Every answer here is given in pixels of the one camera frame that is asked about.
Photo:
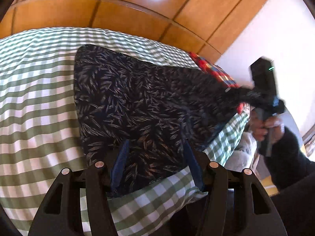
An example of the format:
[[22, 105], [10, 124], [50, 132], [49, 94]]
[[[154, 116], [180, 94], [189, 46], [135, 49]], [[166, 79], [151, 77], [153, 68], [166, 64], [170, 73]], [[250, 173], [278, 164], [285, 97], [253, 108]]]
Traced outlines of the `black sleeve right forearm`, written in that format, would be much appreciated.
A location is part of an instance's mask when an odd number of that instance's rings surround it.
[[287, 127], [265, 157], [278, 194], [271, 197], [288, 235], [314, 235], [314, 162], [299, 149]]

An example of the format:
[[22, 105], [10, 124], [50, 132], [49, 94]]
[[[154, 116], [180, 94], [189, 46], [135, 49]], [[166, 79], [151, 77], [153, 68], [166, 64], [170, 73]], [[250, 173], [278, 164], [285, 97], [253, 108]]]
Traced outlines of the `right hand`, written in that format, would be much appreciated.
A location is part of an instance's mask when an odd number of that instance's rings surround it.
[[284, 123], [278, 116], [269, 117], [262, 121], [254, 109], [250, 111], [249, 128], [255, 140], [262, 142], [271, 134], [271, 143], [277, 143], [284, 135]]

